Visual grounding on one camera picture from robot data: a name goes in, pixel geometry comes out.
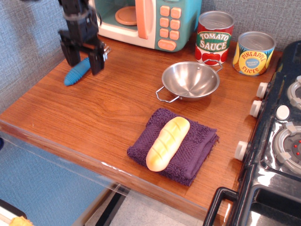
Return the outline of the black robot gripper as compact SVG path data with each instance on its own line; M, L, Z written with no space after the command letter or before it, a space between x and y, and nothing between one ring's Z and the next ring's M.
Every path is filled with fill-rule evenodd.
M67 63L77 65L81 59L79 51L88 53L93 75L104 68L104 44L98 39L96 10L88 0L60 0L67 30L60 30L61 48Z

